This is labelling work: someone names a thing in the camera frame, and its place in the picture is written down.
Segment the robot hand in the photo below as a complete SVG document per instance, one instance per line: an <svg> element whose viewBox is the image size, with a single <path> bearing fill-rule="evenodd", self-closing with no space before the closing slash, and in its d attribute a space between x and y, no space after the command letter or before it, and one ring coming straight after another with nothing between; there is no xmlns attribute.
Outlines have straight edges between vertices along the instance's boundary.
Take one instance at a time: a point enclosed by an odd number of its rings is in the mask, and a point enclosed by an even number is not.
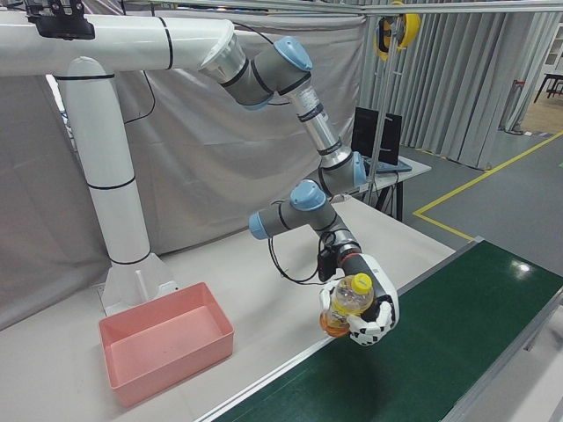
<svg viewBox="0 0 563 422"><path fill-rule="evenodd" d="M339 264L345 277L319 292L319 323L332 337L347 334L361 346L372 346L399 320L397 290L370 255L351 253Z"/></svg>

